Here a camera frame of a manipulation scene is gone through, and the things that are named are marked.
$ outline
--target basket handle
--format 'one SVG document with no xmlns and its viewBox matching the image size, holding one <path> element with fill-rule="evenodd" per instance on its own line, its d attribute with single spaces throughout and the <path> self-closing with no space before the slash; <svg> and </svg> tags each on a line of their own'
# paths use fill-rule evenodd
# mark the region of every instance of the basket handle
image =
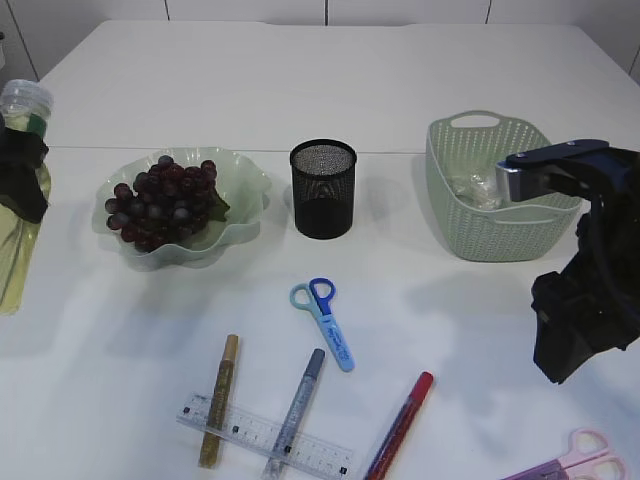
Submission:
<svg viewBox="0 0 640 480">
<path fill-rule="evenodd" d="M 490 112 L 489 110 L 468 110 L 466 112 L 458 113 L 452 117 L 449 117 L 447 120 L 449 121 L 449 124 L 453 128 L 464 128 L 464 127 L 456 127 L 453 124 L 453 122 L 465 117 L 491 117 L 498 120 L 498 124 L 507 119 L 507 117 L 503 117 L 502 115 L 498 115 L 497 113 Z M 474 127 L 474 128 L 495 128 L 495 125 L 491 127 Z"/>
<path fill-rule="evenodd" d="M 548 218 L 546 220 L 531 220 L 531 221 L 521 221 L 517 222 L 515 220 L 493 220 L 494 223 L 498 225 L 544 225 L 546 223 L 553 223 L 557 219 L 556 218 Z"/>
<path fill-rule="evenodd" d="M 557 221 L 562 216 L 558 212 L 550 212 L 543 206 L 529 205 L 527 210 L 529 211 L 528 220 L 517 220 L 517 213 L 514 216 L 509 210 L 495 211 L 491 220 L 498 225 L 545 225 Z"/>
</svg>

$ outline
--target plastic basket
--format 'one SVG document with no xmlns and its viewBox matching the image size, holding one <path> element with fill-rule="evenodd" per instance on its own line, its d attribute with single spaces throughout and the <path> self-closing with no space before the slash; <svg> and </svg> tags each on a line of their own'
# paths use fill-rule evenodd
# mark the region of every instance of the plastic basket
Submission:
<svg viewBox="0 0 640 480">
<path fill-rule="evenodd" d="M 456 127 L 464 117 L 492 117 L 490 127 Z M 458 199 L 445 174 L 487 171 L 507 155 L 550 145 L 532 124 L 474 110 L 431 124 L 427 186 L 438 225 L 457 256 L 477 262 L 518 262 L 547 253 L 571 224 L 579 198 L 559 193 L 485 211 Z"/>
</svg>

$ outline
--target white wall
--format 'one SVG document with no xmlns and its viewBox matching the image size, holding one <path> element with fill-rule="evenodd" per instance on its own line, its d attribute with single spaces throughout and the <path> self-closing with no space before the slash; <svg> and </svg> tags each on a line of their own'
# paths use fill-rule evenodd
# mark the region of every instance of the white wall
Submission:
<svg viewBox="0 0 640 480">
<path fill-rule="evenodd" d="M 35 80 L 36 74 L 31 68 L 27 51 L 22 44 L 6 0 L 0 0 L 0 32 L 5 34 L 2 49 L 6 61 L 6 65 L 0 70 L 0 89 L 7 80 L 12 78 Z"/>
<path fill-rule="evenodd" d="M 329 0 L 330 25 L 484 23 L 489 0 Z"/>
<path fill-rule="evenodd" d="M 325 0 L 167 0 L 171 20 L 324 25 Z"/>
<path fill-rule="evenodd" d="M 493 0 L 489 21 L 578 25 L 627 72 L 640 47 L 640 0 Z"/>
<path fill-rule="evenodd" d="M 164 0 L 9 0 L 42 77 L 104 20 L 166 20 Z"/>
</svg>

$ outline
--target wavy fruit bowl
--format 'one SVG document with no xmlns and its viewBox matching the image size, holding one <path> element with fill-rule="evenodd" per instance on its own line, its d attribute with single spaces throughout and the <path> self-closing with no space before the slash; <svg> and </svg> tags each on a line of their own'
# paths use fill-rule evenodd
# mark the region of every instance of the wavy fruit bowl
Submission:
<svg viewBox="0 0 640 480">
<path fill-rule="evenodd" d="M 133 243 L 122 240 L 119 231 L 107 227 L 109 213 L 105 202 L 114 196 L 113 189 L 119 183 L 133 185 L 140 172 L 146 172 L 156 164 L 162 155 L 173 157 L 175 163 L 183 166 L 200 166 L 204 160 L 213 160 L 218 176 L 216 189 L 220 198 L 230 209 L 226 221 L 210 220 L 207 226 L 178 243 L 167 243 L 152 252 L 142 252 Z M 121 253 L 127 260 L 149 268 L 170 264 L 201 266 L 207 260 L 215 260 L 222 253 L 222 247 L 238 244 L 254 238 L 260 228 L 260 217 L 264 211 L 264 194 L 271 187 L 271 181 L 249 158 L 239 153 L 218 147 L 168 148 L 132 162 L 115 172 L 98 189 L 93 212 L 93 230 L 108 235 L 113 244 L 120 245 Z"/>
</svg>

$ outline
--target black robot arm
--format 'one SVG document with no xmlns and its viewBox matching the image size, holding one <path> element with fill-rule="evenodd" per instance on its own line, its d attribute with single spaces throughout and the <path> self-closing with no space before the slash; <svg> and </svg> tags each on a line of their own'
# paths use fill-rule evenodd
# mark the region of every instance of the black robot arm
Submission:
<svg viewBox="0 0 640 480">
<path fill-rule="evenodd" d="M 511 201 L 560 192 L 591 202 L 578 223 L 578 253 L 532 288 L 534 361 L 562 383 L 596 353 L 640 336 L 640 155 L 575 140 L 510 155 L 497 178 Z"/>
</svg>

